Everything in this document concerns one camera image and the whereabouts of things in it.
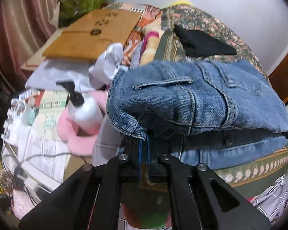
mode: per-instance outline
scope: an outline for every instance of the floral fabric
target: floral fabric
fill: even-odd
[[[200,58],[188,57],[187,59],[192,61],[211,60],[221,62],[247,60],[268,80],[267,74],[258,58],[252,53],[250,47],[230,28],[212,15],[191,5],[175,5],[162,9],[161,28],[164,31],[167,29],[173,30],[174,24],[178,24],[184,29],[201,30],[209,36],[234,47],[237,51],[236,55],[213,55]],[[166,48],[164,49],[164,60],[180,61],[185,60],[185,58],[185,51],[179,38],[174,33],[170,34],[167,39]]]

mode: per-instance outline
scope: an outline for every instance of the jeans back pocket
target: jeans back pocket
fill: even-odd
[[[154,81],[151,83],[144,83],[144,84],[136,84],[131,86],[131,88],[135,91],[141,90],[143,88],[147,88],[150,86],[172,86],[172,85],[188,85],[192,84],[194,80],[191,77],[180,77],[180,78],[174,78],[174,79],[167,79],[167,80],[161,80],[161,81]]]
[[[233,66],[232,64],[212,63],[220,72],[223,81],[228,88],[241,88],[245,91],[249,91],[257,96],[261,95],[261,85],[257,78],[245,76],[242,70]]]

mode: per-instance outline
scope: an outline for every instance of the curtain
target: curtain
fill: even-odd
[[[0,71],[14,90],[24,88],[20,66],[57,29],[58,0],[2,0],[0,4]]]

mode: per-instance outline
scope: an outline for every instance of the paw print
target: paw print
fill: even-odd
[[[118,16],[118,13],[116,13],[116,12],[112,12],[112,13],[106,13],[105,14],[105,17],[116,17],[116,16]],[[94,25],[95,26],[103,26],[103,25],[108,25],[109,24],[109,20],[107,20],[107,19],[101,19],[101,20],[98,20],[98,21],[96,21],[95,23],[94,23]]]
[[[102,26],[102,25],[108,25],[108,24],[109,24],[109,20],[102,19],[101,21],[99,21],[99,20],[96,21],[94,25],[95,26],[97,26],[97,25]]]

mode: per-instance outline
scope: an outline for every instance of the spray bottle cap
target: spray bottle cap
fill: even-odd
[[[69,98],[71,103],[75,106],[82,106],[84,103],[84,98],[81,93],[76,93],[74,91],[74,82],[72,80],[66,80],[61,82],[56,82],[57,85],[61,85],[69,92]]]

